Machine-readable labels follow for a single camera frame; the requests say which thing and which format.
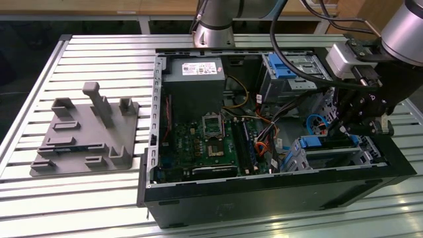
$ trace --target ram slot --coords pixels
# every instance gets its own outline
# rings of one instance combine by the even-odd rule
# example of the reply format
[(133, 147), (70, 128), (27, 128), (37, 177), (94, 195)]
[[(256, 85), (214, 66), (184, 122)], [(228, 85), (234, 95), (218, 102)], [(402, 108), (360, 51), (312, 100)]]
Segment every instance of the ram slot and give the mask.
[(238, 167), (241, 174), (248, 175), (253, 172), (253, 165), (250, 163), (250, 154), (242, 122), (230, 121), (230, 128)]

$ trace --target motherboard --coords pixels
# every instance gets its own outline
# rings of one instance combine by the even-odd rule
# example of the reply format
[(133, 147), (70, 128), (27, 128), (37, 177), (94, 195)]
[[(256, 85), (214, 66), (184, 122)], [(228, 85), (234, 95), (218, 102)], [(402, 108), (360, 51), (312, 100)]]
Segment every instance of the motherboard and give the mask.
[(266, 172), (253, 149), (253, 120), (205, 115), (201, 121), (176, 123), (160, 146), (160, 182), (217, 179)]

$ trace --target aluminum extrusion table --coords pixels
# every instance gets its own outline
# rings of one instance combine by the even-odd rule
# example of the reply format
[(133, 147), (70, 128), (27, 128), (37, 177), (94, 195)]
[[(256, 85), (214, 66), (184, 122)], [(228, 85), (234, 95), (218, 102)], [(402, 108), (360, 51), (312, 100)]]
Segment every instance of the aluminum extrusion table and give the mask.
[[(281, 47), (330, 47), (341, 35), (278, 35)], [(266, 35), (236, 35), (236, 46), (269, 48)], [(188, 35), (71, 36), (53, 50), (0, 146), (0, 238), (50, 237), (385, 237), (423, 231), (423, 117), (408, 100), (389, 116), (393, 141), (418, 175), (345, 208), (161, 230), (135, 208), (140, 154), (146, 146), (154, 50), (192, 48)], [(87, 103), (79, 89), (98, 81), (109, 102), (140, 104), (134, 162), (126, 171), (30, 177), (55, 97)]]

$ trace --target black cable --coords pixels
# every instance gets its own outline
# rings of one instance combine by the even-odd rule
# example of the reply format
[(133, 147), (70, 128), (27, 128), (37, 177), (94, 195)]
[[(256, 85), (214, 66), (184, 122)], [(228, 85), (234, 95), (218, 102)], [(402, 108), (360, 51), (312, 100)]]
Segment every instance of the black cable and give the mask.
[(300, 0), (300, 1), (301, 1), (301, 3), (304, 4), (306, 10), (308, 10), (314, 16), (320, 17), (321, 19), (330, 20), (330, 21), (353, 21), (353, 22), (361, 22), (361, 23), (365, 22), (365, 20), (364, 20), (362, 18), (356, 18), (356, 17), (353, 17), (353, 18), (332, 18), (332, 17), (329, 17), (329, 16), (326, 17), (326, 16), (321, 15), (320, 13), (317, 13), (317, 12), (314, 11), (314, 9), (312, 9), (312, 7), (310, 7), (310, 6), (308, 5), (308, 3), (306, 3), (306, 0)]
[[(304, 92), (301, 95), (298, 95), (296, 98), (293, 98), (288, 103), (285, 103), (281, 108), (278, 109), (278, 111), (274, 113), (274, 115), (272, 116), (270, 121), (274, 123), (280, 117), (282, 117), (293, 108), (296, 108), (302, 102), (304, 100), (313, 94), (317, 93), (322, 93), (328, 90), (328, 88), (318, 88), (314, 91), (306, 91)], [(266, 135), (270, 134), (270, 131), (273, 130), (273, 125), (269, 124), (264, 130), (262, 133), (260, 133), (258, 137), (257, 137), (257, 141), (261, 141)]]
[(344, 88), (344, 89), (350, 89), (350, 90), (357, 90), (357, 91), (374, 91), (374, 90), (377, 90), (377, 87), (373, 87), (373, 86), (362, 86), (362, 85), (358, 85), (358, 84), (350, 84), (350, 83), (344, 83), (344, 82), (338, 82), (338, 81), (329, 81), (329, 80), (317, 78), (317, 77), (304, 73), (301, 70), (298, 70), (294, 67), (294, 65), (290, 63), (290, 61), (282, 55), (282, 53), (281, 53), (281, 51), (278, 49), (278, 45), (277, 45), (276, 37), (274, 37), (276, 22), (277, 22), (277, 18), (280, 16), (280, 13), (281, 13), (284, 5), (285, 5), (285, 2), (284, 2), (284, 4), (280, 5), (280, 7), (278, 7), (278, 9), (277, 9), (277, 11), (276, 11), (276, 13), (273, 15), (273, 19), (272, 19), (272, 23), (270, 23), (270, 33), (269, 33), (269, 35), (270, 35), (270, 42), (272, 42), (274, 53), (278, 56), (281, 62), (288, 67), (288, 69), (298, 77), (301, 77), (302, 79), (305, 79), (305, 80), (308, 80), (308, 81), (310, 81), (313, 83), (321, 83), (321, 84), (324, 84), (326, 86), (330, 86), (330, 87), (337, 87), (337, 88)]
[[(330, 17), (329, 12), (328, 12), (328, 10), (326, 10), (326, 8), (325, 8), (325, 5), (324, 5), (322, 0), (318, 0), (318, 3), (320, 3), (320, 8), (321, 8), (321, 11), (322, 11), (324, 15), (325, 15), (326, 17)], [(312, 9), (312, 12), (310, 12), (310, 13), (314, 14), (314, 15), (318, 14), (313, 9)], [(354, 31), (354, 32), (365, 33), (365, 34), (373, 34), (370, 30), (340, 26), (340, 25), (337, 25), (336, 22), (332, 21), (332, 20), (329, 20), (329, 23), (330, 23), (330, 25), (332, 25), (336, 29), (340, 29), (340, 30), (342, 30), (342, 31)]]
[(192, 19), (192, 22), (190, 22), (190, 27), (189, 27), (189, 34), (192, 33), (193, 31), (193, 28), (196, 26), (196, 23), (197, 23), (197, 15), (198, 15), (198, 10), (200, 10), (200, 0), (197, 0), (197, 8), (196, 8), (196, 14), (193, 15), (193, 19)]
[(193, 21), (192, 21), (192, 23), (190, 23), (189, 34), (192, 33), (194, 27), (196, 27), (197, 24), (198, 24), (197, 16), (198, 16), (198, 14), (200, 14), (200, 15), (204, 14), (204, 9), (205, 9), (205, 6), (206, 6), (208, 1), (209, 1), (209, 0), (204, 0), (204, 1), (202, 1), (201, 7), (200, 7), (200, 0), (197, 1), (197, 11), (196, 11), (196, 15), (193, 16)]

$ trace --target yellow wire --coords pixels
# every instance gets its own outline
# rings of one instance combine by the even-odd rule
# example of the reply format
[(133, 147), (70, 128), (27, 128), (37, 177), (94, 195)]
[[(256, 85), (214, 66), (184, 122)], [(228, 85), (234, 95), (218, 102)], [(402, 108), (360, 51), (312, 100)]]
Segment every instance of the yellow wire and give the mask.
[(233, 115), (229, 111), (224, 111), (224, 112), (226, 112), (232, 117), (234, 117), (234, 118), (253, 118), (253, 119), (260, 119), (258, 117), (253, 117), (253, 116), (236, 116), (236, 115)]
[(225, 107), (222, 107), (222, 108), (225, 108), (225, 109), (238, 108), (238, 107), (241, 107), (242, 105), (245, 105), (245, 103), (248, 102), (248, 95), (249, 95), (249, 93), (248, 93), (248, 90), (246, 90), (244, 84), (237, 80), (237, 78), (234, 78), (234, 77), (230, 76), (230, 75), (228, 75), (226, 77), (230, 78), (230, 79), (233, 79), (233, 80), (238, 83), (238, 85), (244, 88), (244, 91), (245, 91), (245, 100), (242, 101), (241, 104), (237, 104), (237, 105), (233, 105), (233, 106), (225, 106)]

